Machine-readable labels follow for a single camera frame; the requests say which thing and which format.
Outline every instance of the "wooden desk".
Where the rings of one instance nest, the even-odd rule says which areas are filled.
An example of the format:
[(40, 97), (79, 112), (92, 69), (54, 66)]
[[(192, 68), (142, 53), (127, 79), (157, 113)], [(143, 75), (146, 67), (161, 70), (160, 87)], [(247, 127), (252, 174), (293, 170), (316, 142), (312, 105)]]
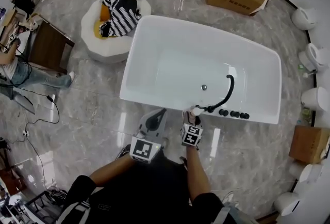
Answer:
[(44, 20), (32, 35), (28, 62), (67, 74), (67, 70), (60, 67), (60, 62), (65, 45), (73, 47), (74, 42)]

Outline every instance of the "black knob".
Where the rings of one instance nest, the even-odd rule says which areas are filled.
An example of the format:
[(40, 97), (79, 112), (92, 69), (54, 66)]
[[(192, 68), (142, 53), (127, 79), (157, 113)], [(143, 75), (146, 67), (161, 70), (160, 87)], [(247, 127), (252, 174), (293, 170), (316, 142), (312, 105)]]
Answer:
[(239, 112), (231, 111), (231, 112), (230, 112), (230, 115), (231, 115), (232, 117), (239, 118)]
[(249, 119), (250, 115), (248, 113), (241, 113), (241, 115), (239, 116), (241, 119)]
[(229, 115), (229, 112), (228, 112), (227, 110), (221, 109), (221, 110), (219, 110), (219, 114), (220, 114), (221, 116), (226, 117), (226, 116)]

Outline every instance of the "white sneaker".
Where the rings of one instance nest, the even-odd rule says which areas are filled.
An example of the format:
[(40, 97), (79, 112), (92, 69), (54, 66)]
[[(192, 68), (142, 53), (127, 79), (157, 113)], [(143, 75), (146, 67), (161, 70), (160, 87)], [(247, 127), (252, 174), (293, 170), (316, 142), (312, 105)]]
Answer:
[(76, 77), (76, 74), (72, 71), (72, 72), (69, 73), (69, 76), (71, 77), (71, 83), (69, 84), (69, 86), (71, 86), (74, 78)]

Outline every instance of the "striped cloth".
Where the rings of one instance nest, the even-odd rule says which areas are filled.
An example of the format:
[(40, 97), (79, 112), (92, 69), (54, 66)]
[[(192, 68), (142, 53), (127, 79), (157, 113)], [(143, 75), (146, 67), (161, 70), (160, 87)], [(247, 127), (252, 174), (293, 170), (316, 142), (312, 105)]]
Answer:
[(110, 11), (110, 20), (99, 27), (103, 37), (121, 37), (132, 31), (141, 18), (136, 0), (103, 0)]

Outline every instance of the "black trousers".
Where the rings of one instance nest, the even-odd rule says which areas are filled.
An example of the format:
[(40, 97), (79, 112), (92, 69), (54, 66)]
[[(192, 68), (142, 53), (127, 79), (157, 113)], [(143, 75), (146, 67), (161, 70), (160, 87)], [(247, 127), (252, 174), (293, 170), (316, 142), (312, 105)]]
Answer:
[(32, 0), (13, 0), (15, 6), (26, 12), (27, 18), (33, 13), (35, 4)]

